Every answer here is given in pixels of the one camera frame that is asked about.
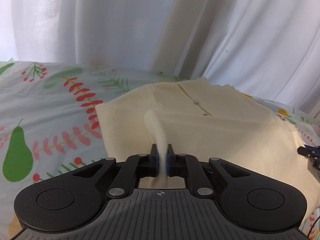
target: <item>curtain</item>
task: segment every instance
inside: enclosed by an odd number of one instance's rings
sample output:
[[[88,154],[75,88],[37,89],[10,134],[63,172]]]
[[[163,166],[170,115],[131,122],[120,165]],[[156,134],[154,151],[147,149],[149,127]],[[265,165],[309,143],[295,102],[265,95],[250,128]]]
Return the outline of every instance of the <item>curtain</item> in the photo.
[[[320,112],[320,0],[3,0],[0,60],[208,78]]]

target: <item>patterned fabric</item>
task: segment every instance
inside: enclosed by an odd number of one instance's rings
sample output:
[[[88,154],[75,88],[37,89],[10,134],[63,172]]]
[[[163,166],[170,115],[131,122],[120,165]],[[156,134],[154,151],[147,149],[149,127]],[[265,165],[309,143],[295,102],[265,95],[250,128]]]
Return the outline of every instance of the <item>patterned fabric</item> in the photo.
[[[132,68],[0,62],[0,239],[17,233],[13,201],[23,188],[108,156],[97,104],[146,84],[180,80]],[[305,144],[320,145],[319,122],[312,117],[246,96],[295,125]]]

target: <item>pear stem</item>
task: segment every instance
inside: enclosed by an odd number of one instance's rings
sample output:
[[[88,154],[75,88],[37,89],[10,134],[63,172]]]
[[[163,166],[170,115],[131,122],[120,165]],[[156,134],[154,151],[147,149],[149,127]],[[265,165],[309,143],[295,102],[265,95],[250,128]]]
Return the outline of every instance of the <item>pear stem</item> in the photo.
[[[23,118],[21,119],[21,121],[23,120]],[[21,121],[18,123],[17,127],[19,126],[19,124],[21,123]]]

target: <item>yellow fruit print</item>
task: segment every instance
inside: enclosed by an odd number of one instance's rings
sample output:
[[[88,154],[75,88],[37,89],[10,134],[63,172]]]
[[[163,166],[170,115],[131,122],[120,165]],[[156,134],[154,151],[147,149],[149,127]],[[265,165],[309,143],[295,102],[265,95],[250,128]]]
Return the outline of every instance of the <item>yellow fruit print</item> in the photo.
[[[285,116],[289,116],[288,113],[287,113],[287,111],[284,110],[284,109],[279,109],[279,110],[278,110],[278,113],[279,113],[279,114],[282,114],[282,115],[285,115]]]
[[[246,96],[246,97],[249,97],[249,98],[253,98],[252,96],[249,96],[249,95],[247,95],[247,94],[245,94],[245,93],[242,93],[244,96]]]

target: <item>silver screw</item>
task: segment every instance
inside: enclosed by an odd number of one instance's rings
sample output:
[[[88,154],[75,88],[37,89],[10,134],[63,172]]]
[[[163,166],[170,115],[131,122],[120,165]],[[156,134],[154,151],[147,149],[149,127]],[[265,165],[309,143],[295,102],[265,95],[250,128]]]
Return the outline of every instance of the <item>silver screw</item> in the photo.
[[[207,187],[201,187],[200,189],[197,190],[198,194],[203,195],[203,196],[208,196],[213,193],[212,189],[207,188]]]
[[[109,190],[109,194],[113,196],[120,196],[124,193],[124,190],[119,187],[114,187],[111,190]]]

